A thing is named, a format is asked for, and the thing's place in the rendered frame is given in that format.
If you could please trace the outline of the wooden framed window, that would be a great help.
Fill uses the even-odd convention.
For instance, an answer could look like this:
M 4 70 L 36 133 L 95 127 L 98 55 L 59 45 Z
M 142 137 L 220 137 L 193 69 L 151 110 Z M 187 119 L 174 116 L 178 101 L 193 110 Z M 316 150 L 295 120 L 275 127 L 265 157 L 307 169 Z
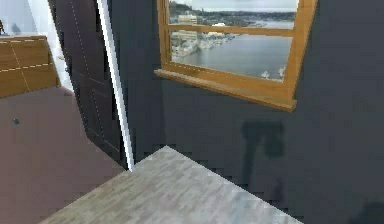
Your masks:
M 161 67 L 155 71 L 155 74 L 162 78 L 291 112 L 297 105 L 295 92 L 300 72 L 302 71 L 307 42 L 311 34 L 317 5 L 318 0 L 299 0 L 294 27 L 291 29 L 278 29 L 176 25 L 169 22 L 169 0 L 157 0 Z M 170 33 L 177 30 L 290 37 L 292 43 L 284 80 L 282 82 L 273 82 L 266 79 L 173 62 L 171 60 Z

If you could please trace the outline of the dark room door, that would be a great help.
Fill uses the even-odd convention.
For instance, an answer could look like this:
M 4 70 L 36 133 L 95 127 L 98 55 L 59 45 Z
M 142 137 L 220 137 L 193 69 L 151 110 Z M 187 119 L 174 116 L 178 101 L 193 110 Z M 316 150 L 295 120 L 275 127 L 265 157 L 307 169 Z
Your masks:
M 48 0 L 90 141 L 127 168 L 97 0 Z

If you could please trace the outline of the brown wooden cupboard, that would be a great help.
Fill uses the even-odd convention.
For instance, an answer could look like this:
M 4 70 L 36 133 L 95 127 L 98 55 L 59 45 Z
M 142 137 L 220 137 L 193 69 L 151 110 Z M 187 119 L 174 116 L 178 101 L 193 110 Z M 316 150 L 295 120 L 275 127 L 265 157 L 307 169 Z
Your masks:
M 60 86 L 46 36 L 0 36 L 0 98 Z

